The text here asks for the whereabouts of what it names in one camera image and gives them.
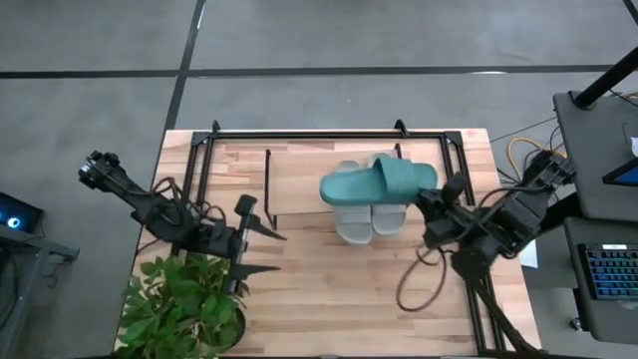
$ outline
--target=white slide sandal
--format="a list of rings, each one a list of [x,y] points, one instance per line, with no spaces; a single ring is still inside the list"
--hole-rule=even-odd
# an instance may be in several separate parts
[[[344,161],[335,172],[349,172],[359,169],[354,161]],[[349,244],[365,245],[372,240],[372,215],[369,205],[337,205],[334,207],[335,229]]]
[[[376,154],[370,158],[371,166],[377,156],[387,156]],[[392,236],[401,231],[408,220],[406,211],[408,207],[404,204],[375,204],[372,205],[372,228],[381,236]]]

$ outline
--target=slide sandal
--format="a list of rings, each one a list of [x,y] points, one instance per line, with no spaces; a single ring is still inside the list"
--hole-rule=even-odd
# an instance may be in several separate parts
[[[372,156],[369,166],[371,167],[377,157],[382,155],[376,154]],[[396,235],[408,220],[406,210],[408,210],[408,207],[405,204],[373,204],[372,229],[382,236]]]
[[[419,189],[435,188],[437,171],[427,164],[378,156],[371,168],[321,179],[321,198],[332,205],[409,204]]]
[[[359,169],[354,161],[344,161],[335,173],[347,173]],[[335,229],[349,244],[368,244],[372,240],[372,224],[369,205],[336,205]]]

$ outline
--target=black clamp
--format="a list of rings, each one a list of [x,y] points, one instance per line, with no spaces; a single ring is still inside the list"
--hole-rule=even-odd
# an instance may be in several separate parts
[[[404,124],[403,120],[397,120],[394,126],[395,130],[401,131],[401,136],[405,139],[410,136],[410,132],[406,129],[406,124]]]

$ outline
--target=potted plant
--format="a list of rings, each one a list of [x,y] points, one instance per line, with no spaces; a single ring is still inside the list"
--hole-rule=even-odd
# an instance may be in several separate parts
[[[122,358],[214,358],[235,345],[246,322],[239,305],[247,293],[225,294],[228,260],[189,254],[141,264],[126,292],[119,335]]]

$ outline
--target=teal slide sandal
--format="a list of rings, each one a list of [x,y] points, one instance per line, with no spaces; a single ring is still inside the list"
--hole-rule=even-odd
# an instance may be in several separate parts
[[[332,205],[409,204],[419,189],[436,186],[437,171],[432,166],[383,155],[369,169],[324,176],[319,191]]]

